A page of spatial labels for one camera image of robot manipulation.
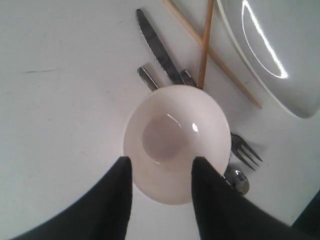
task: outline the wooden chopstick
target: wooden chopstick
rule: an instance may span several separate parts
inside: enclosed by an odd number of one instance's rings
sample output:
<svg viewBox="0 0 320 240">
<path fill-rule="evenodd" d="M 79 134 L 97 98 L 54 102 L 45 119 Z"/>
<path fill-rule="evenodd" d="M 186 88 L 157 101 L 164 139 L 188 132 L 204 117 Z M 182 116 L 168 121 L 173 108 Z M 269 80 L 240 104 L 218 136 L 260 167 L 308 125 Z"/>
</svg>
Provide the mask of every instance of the wooden chopstick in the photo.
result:
<svg viewBox="0 0 320 240">
<path fill-rule="evenodd" d="M 184 28 L 193 36 L 193 38 L 202 46 L 203 39 L 197 33 L 197 31 L 192 27 L 190 22 L 184 17 L 181 11 L 177 8 L 177 6 L 172 2 L 172 0 L 162 0 L 164 4 L 168 7 L 168 9 L 175 15 L 175 17 L 179 20 L 179 22 L 184 26 Z M 252 96 L 252 94 L 246 89 L 246 87 L 239 81 L 236 75 L 228 68 L 225 62 L 221 59 L 221 57 L 213 50 L 210 46 L 208 48 L 208 54 L 212 58 L 212 60 L 224 71 L 224 73 L 231 79 L 233 84 L 235 84 L 238 89 L 258 108 L 262 109 L 262 106 L 259 102 Z"/>
<path fill-rule="evenodd" d="M 208 5 L 206 8 L 205 24 L 204 24 L 203 41 L 202 41 L 202 56 L 200 61 L 199 79 L 198 79 L 199 81 L 198 86 L 200 89 L 204 89 L 204 86 L 205 86 L 207 57 L 208 57 L 208 48 L 209 48 L 213 10 L 214 10 L 214 0 L 208 0 Z"/>
</svg>

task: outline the white bowl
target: white bowl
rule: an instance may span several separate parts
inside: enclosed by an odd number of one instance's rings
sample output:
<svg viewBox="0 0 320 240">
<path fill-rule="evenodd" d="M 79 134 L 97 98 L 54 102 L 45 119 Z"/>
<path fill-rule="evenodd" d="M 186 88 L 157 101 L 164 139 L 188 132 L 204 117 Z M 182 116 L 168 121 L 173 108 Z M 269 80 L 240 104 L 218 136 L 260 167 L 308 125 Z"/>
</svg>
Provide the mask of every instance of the white bowl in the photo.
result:
<svg viewBox="0 0 320 240">
<path fill-rule="evenodd" d="M 230 129 L 219 105 L 204 91 L 184 85 L 148 95 L 132 114 L 123 143 L 138 189 L 170 205 L 191 201 L 195 157 L 205 157 L 223 175 L 230 151 Z"/>
</svg>

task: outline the knife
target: knife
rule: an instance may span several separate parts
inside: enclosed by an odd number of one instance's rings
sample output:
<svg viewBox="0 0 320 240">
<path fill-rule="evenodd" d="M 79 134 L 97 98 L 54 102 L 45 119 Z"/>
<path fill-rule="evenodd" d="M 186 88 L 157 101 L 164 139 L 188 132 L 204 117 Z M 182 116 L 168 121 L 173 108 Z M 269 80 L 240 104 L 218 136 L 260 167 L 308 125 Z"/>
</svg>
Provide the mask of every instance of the knife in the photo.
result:
<svg viewBox="0 0 320 240">
<path fill-rule="evenodd" d="M 137 9 L 135 11 L 135 16 L 146 43 L 148 44 L 156 60 L 163 68 L 165 74 L 171 79 L 173 84 L 184 85 L 185 82 L 181 78 L 177 68 L 172 62 L 160 39 L 158 38 L 155 30 L 147 20 L 144 12 L 141 9 Z"/>
</svg>

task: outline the white table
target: white table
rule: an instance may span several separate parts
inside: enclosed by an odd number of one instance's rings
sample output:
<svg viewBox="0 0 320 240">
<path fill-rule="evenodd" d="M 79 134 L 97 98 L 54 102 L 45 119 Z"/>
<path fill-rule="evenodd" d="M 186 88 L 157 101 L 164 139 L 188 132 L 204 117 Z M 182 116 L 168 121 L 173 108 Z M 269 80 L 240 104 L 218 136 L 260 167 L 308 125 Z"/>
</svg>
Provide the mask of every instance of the white table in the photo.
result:
<svg viewBox="0 0 320 240">
<path fill-rule="evenodd" d="M 197 30 L 206 1 L 176 0 Z M 160 0 L 0 1 L 0 240 L 43 223 L 85 194 L 122 154 L 125 124 L 149 89 L 149 63 L 170 84 L 135 20 L 144 8 L 177 67 L 198 76 L 201 49 Z M 215 6 L 210 44 L 263 105 L 212 62 L 205 90 L 263 158 L 247 198 L 290 225 L 320 186 L 320 114 L 299 120 L 268 96 L 230 42 Z M 127 238 L 199 239 L 192 204 L 162 205 L 136 188 Z"/>
</svg>

